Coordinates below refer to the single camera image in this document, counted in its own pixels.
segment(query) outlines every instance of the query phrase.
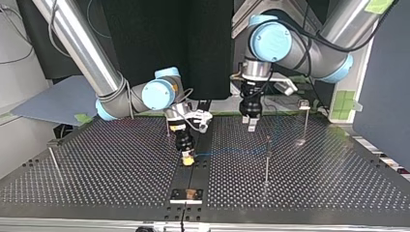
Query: black curtain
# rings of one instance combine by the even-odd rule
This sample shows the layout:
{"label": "black curtain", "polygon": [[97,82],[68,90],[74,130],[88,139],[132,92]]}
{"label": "black curtain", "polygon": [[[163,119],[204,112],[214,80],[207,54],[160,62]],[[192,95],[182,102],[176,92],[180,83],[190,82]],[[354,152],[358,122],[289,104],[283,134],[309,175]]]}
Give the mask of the black curtain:
{"label": "black curtain", "polygon": [[120,69],[132,85],[175,66],[192,99],[229,97],[232,0],[103,0]]}

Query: yellow tape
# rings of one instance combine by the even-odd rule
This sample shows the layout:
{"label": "yellow tape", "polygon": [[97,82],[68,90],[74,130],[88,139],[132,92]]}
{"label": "yellow tape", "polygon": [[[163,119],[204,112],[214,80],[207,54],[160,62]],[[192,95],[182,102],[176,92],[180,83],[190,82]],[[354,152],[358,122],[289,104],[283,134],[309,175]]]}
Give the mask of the yellow tape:
{"label": "yellow tape", "polygon": [[394,0],[370,0],[365,7],[365,12],[381,15],[384,13]]}

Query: blue joint cap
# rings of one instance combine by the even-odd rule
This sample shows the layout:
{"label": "blue joint cap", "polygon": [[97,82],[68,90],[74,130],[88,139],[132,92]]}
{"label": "blue joint cap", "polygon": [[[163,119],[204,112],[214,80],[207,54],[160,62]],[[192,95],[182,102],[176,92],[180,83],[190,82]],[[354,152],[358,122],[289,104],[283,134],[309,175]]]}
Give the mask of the blue joint cap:
{"label": "blue joint cap", "polygon": [[255,15],[252,15],[250,17],[248,27],[256,25],[256,24],[260,24],[262,22],[265,22],[267,20],[272,20],[272,19],[278,19],[278,18],[276,16],[273,16],[273,15],[255,14]]}
{"label": "blue joint cap", "polygon": [[[259,24],[263,23],[261,19],[269,20],[265,17],[260,18],[257,20],[261,21]],[[291,47],[292,35],[285,26],[278,22],[262,24],[250,35],[250,49],[261,61],[278,62],[286,57]]]}
{"label": "blue joint cap", "polygon": [[142,101],[150,109],[167,108],[174,100],[175,91],[172,84],[164,79],[151,80],[142,90]]}
{"label": "blue joint cap", "polygon": [[349,74],[350,68],[352,68],[354,63],[353,56],[348,54],[346,60],[344,61],[343,65],[338,68],[332,74],[325,76],[323,78],[319,78],[318,80],[327,82],[327,83],[337,83],[341,81],[344,77]]}
{"label": "blue joint cap", "polygon": [[163,69],[163,70],[159,70],[155,72],[155,79],[164,77],[164,76],[179,76],[181,77],[181,75],[179,74],[179,71],[176,67],[171,67],[171,68],[167,68],[167,69]]}
{"label": "blue joint cap", "polygon": [[112,121],[112,120],[117,120],[117,118],[111,116],[109,113],[105,111],[103,108],[102,103],[100,100],[96,101],[96,108],[97,108],[97,113],[100,115],[100,117],[106,121]]}

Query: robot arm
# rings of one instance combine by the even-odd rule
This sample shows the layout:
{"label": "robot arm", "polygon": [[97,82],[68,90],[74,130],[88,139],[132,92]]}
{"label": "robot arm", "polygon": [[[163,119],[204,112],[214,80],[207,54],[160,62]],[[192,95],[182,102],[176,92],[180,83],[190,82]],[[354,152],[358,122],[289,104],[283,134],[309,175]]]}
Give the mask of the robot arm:
{"label": "robot arm", "polygon": [[56,35],[96,91],[99,115],[105,120],[115,120],[150,109],[163,109],[171,130],[176,134],[177,150],[182,152],[184,164],[191,165],[194,140],[190,135],[193,125],[189,119],[198,121],[198,131],[205,132],[212,115],[185,107],[185,93],[178,70],[157,71],[154,80],[131,88],[106,57],[74,0],[33,2],[45,20],[52,23]]}
{"label": "robot arm", "polygon": [[280,74],[273,72],[272,64],[328,83],[337,83],[348,75],[354,62],[349,51],[356,50],[352,47],[393,6],[387,5],[383,11],[375,12],[368,8],[373,2],[338,1],[337,8],[317,36],[303,32],[274,15],[261,14],[250,18],[246,31],[249,43],[242,68],[243,101],[240,104],[240,111],[247,118],[244,123],[249,123],[249,131],[254,131],[262,113],[260,98],[267,81],[276,81],[275,87],[285,95],[297,90],[288,81],[278,79]]}

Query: white wall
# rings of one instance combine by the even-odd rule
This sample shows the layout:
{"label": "white wall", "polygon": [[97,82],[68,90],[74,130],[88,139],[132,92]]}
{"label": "white wall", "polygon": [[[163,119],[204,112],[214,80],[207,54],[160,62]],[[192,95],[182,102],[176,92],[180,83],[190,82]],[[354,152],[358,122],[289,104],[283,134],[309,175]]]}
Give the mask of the white wall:
{"label": "white wall", "polygon": [[[17,9],[15,0],[0,0],[0,3]],[[8,15],[18,29],[24,31],[19,18],[13,14]],[[23,57],[29,50],[30,46],[0,15],[0,63]],[[0,108],[27,100],[47,87],[47,81],[35,55],[20,62],[0,65]]]}
{"label": "white wall", "polygon": [[[17,10],[15,0],[0,0],[0,3]],[[23,31],[19,18],[8,15]],[[0,15],[0,63],[23,57],[29,50],[30,46]],[[5,116],[20,102],[48,88],[47,83],[34,52],[28,59],[0,65],[0,178],[45,150],[47,141],[54,138],[52,129],[56,125],[52,123]]]}

